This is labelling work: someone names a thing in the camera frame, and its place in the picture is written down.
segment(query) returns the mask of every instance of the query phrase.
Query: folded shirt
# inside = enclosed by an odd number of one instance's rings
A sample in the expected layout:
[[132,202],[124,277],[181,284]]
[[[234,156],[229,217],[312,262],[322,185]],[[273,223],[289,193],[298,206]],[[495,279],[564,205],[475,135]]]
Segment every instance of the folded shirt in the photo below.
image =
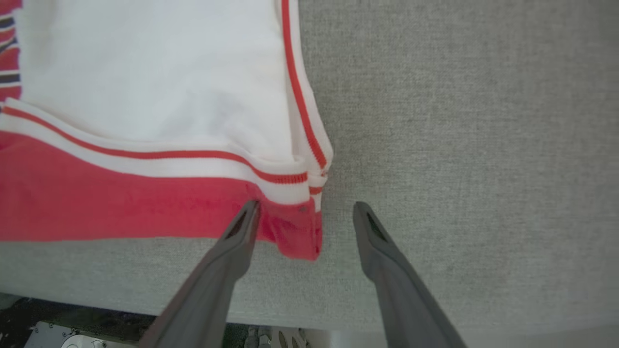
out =
[[259,239],[318,257],[296,0],[24,1],[1,32],[0,239],[216,238],[260,200]]

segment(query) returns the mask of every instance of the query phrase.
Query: red and white jersey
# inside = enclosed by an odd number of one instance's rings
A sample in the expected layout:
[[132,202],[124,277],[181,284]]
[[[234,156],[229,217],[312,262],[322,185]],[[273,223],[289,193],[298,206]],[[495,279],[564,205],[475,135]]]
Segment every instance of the red and white jersey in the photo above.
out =
[[258,238],[316,259],[333,151],[297,6],[25,0],[0,11],[0,240],[217,238],[260,200]]

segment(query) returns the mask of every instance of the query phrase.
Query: gray fabric surface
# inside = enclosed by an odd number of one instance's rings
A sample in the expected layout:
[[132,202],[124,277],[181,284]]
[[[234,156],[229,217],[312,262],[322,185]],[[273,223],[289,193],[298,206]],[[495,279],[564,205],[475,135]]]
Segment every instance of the gray fabric surface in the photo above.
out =
[[[619,7],[303,1],[335,150],[318,262],[258,243],[232,321],[380,330],[351,210],[369,202],[463,331],[619,322]],[[3,243],[0,291],[159,313],[213,244]]]

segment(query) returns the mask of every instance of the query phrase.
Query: black stripe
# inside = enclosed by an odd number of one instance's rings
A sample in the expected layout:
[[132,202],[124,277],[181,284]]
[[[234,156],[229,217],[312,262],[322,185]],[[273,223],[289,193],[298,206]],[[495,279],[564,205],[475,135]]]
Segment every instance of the black stripe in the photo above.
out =
[[7,17],[5,19],[0,19],[0,28],[8,28],[13,24],[15,24],[13,17]]
[[11,82],[19,82],[19,74],[0,75],[0,84],[10,84]]
[[9,46],[13,45],[16,42],[17,42],[17,39],[13,38],[9,42],[7,42],[4,45],[0,46],[0,54],[2,54],[2,52],[4,52],[4,50],[6,50]]

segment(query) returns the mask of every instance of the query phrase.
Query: gray tablecloth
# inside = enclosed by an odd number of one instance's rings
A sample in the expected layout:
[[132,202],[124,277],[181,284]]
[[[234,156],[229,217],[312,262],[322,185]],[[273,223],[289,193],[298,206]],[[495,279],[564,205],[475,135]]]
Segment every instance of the gray tablecloth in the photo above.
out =
[[[619,7],[303,1],[335,150],[318,262],[258,243],[231,321],[380,330],[351,210],[369,202],[462,331],[619,322]],[[0,292],[157,314],[213,244],[2,243]]]

